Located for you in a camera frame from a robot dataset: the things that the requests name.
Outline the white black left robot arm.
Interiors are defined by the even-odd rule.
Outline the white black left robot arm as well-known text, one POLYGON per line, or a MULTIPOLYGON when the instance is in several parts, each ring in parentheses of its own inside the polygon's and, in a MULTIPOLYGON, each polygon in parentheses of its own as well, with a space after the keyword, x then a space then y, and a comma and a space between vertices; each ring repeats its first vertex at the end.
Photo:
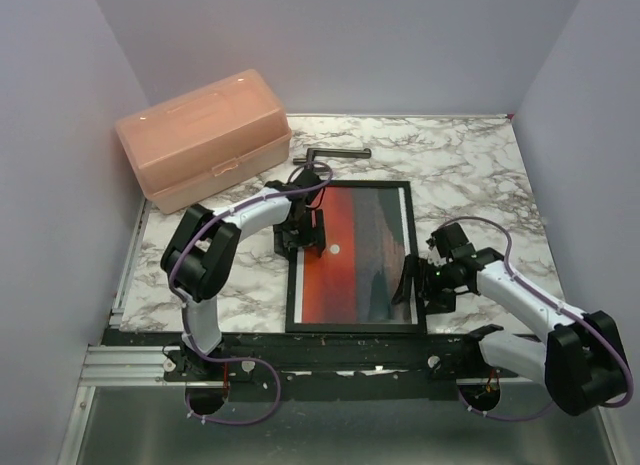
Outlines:
POLYGON ((214 378, 225 361, 217 296, 230 276, 238 246, 270 228, 274 252, 289 259, 326 247, 324 217, 315 204, 331 182, 311 166, 300 166, 286 182, 269 181, 256 194, 226 208, 187 208, 161 258, 171 292, 181 302, 182 340, 192 351, 187 367, 201 380, 214 378))

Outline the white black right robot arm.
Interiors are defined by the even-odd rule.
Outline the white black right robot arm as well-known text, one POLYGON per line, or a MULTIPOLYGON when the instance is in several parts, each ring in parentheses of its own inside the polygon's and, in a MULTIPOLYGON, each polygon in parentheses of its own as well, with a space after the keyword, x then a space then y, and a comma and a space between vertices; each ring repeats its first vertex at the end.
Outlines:
POLYGON ((535 336, 526 339, 494 325, 469 333, 472 345, 459 355, 467 374, 480 377, 493 368, 514 372, 544 386, 571 416, 631 401, 634 379, 610 315, 588 313, 535 285, 514 268, 509 250, 476 249, 458 218, 432 232, 428 243, 439 261, 406 256, 394 303, 416 297, 434 313, 449 313, 460 295, 471 293, 502 306, 535 336))

